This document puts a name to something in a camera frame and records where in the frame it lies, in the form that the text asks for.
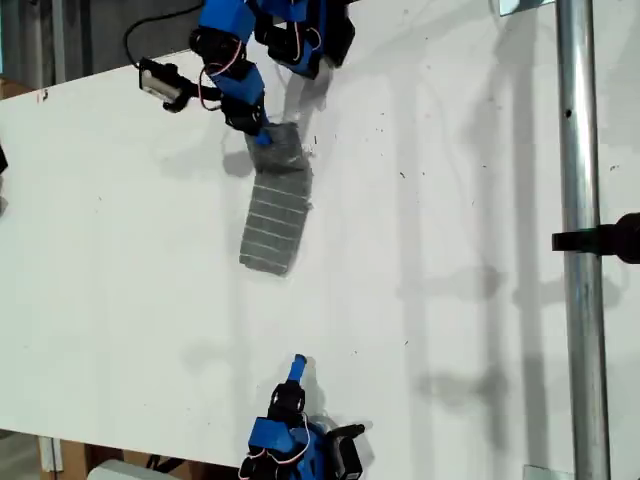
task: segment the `floor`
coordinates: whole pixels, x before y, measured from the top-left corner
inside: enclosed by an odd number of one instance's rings
[[[40,480],[36,439],[0,430],[0,478]]]

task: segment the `robot claw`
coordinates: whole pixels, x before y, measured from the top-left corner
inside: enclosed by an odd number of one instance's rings
[[[271,395],[267,417],[256,419],[240,480],[358,480],[362,475],[354,439],[364,425],[326,432],[304,413],[300,379],[306,362],[296,355],[286,382]]]

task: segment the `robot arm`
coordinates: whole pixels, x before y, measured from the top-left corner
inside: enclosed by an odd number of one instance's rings
[[[275,18],[286,27],[274,25]],[[246,58],[254,30],[272,59],[313,79],[323,57],[333,66],[342,65],[355,29],[342,0],[206,0],[189,45],[202,57],[204,73],[216,88],[201,87],[200,94],[221,102],[229,126],[255,137],[258,145],[269,145],[264,82]],[[142,59],[138,68],[140,88],[164,100],[168,111],[181,111],[199,95],[198,86],[180,76],[175,65]]]
[[[222,94],[227,125],[269,144],[264,129],[264,82],[246,47],[255,28],[254,12],[242,0],[208,0],[189,45],[202,57],[204,69]]]

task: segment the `black cable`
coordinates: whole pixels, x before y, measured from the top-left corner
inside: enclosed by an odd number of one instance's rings
[[[155,470],[156,467],[158,466],[158,462],[160,462],[160,456],[159,455],[149,455],[149,460],[147,460],[146,468],[151,468],[151,469]]]
[[[133,55],[131,55],[131,49],[129,48],[129,37],[131,36],[131,34],[133,33],[133,31],[136,28],[138,28],[140,25],[144,25],[145,23],[157,22],[157,21],[160,21],[160,20],[169,20],[171,18],[176,18],[176,17],[179,17],[181,15],[188,15],[188,14],[190,14],[192,12],[195,12],[196,10],[200,10],[202,7],[204,7],[204,2],[205,2],[205,0],[202,0],[197,5],[195,5],[195,6],[191,7],[191,8],[187,8],[186,10],[180,10],[180,11],[174,12],[174,13],[167,13],[166,15],[158,15],[156,17],[143,18],[142,20],[138,20],[136,23],[134,23],[129,28],[127,28],[127,31],[124,32],[124,36],[122,38],[122,43],[124,45],[124,51],[127,54],[127,58],[129,59],[129,62],[131,63],[131,65],[136,67],[138,70],[140,69],[140,67],[138,67],[138,63],[133,59]]]
[[[154,468],[154,470],[160,473],[171,473],[183,463],[184,460],[182,460],[181,458],[170,458],[166,462],[158,465],[156,468]]]

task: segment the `metal bracket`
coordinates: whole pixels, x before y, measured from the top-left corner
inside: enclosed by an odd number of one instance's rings
[[[38,437],[40,445],[40,463],[43,472],[63,472],[62,447],[60,439]]]
[[[500,0],[500,16],[524,12],[547,3],[553,3],[553,0]]]

